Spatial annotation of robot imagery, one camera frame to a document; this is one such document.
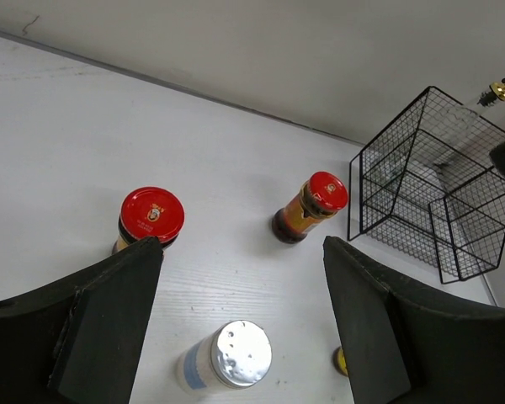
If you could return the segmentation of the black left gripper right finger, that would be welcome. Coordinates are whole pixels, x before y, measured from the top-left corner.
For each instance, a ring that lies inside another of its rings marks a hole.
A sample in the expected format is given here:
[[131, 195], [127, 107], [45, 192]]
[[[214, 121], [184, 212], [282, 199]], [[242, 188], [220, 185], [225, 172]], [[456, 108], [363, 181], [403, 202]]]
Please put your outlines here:
[[337, 237], [327, 286], [357, 403], [505, 403], [505, 308], [451, 295]]

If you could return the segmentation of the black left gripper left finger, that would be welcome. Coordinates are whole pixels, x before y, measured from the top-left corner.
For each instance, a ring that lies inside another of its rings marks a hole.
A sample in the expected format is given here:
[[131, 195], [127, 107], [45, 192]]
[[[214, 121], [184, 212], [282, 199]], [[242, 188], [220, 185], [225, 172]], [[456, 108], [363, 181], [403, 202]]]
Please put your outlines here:
[[163, 250], [147, 237], [0, 301], [0, 403], [127, 403]]

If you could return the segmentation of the white shaker silver lid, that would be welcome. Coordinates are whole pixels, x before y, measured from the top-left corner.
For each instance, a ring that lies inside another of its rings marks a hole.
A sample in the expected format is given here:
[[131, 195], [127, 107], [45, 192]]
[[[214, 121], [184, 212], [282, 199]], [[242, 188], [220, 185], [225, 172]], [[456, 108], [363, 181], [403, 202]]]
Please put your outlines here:
[[182, 389], [201, 396], [248, 389], [270, 370], [273, 350], [254, 322], [228, 322], [184, 351], [176, 364]]

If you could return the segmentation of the clear glass oil bottle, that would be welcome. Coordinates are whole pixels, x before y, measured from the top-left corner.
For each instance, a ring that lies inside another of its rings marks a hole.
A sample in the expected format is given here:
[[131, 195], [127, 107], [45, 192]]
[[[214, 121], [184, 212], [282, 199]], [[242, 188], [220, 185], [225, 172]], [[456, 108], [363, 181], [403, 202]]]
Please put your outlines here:
[[455, 153], [470, 143], [471, 127], [492, 106], [505, 102], [505, 78], [493, 82], [478, 96], [463, 105], [443, 107], [432, 120], [427, 132], [440, 141], [430, 156], [432, 167], [447, 167]]

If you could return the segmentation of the small yellow bottle left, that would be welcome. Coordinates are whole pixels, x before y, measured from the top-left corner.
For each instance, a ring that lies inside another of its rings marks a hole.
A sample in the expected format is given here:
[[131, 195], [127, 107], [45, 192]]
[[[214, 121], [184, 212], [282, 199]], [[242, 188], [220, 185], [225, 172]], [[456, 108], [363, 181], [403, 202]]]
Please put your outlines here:
[[344, 357], [344, 352], [341, 347], [338, 347], [333, 351], [332, 364], [339, 374], [348, 377], [348, 368], [346, 364], [346, 359]]

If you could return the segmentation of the short red-lid sauce jar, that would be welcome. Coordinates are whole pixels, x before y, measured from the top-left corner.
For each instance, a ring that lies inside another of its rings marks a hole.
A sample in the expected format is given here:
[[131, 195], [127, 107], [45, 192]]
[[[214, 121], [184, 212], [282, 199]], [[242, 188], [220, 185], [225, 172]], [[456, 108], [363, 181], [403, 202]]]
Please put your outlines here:
[[184, 222], [183, 205], [173, 193], [152, 186], [135, 189], [120, 207], [112, 253], [146, 237], [156, 237], [165, 250], [177, 240]]

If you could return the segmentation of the tall red-lid sauce jar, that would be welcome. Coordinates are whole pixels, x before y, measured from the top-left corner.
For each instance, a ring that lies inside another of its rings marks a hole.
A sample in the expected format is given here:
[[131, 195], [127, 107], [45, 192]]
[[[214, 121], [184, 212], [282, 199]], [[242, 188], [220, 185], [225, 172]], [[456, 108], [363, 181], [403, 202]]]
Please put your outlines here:
[[296, 244], [347, 204], [348, 191], [338, 177], [325, 171], [313, 173], [299, 193], [274, 214], [272, 231], [281, 242]]

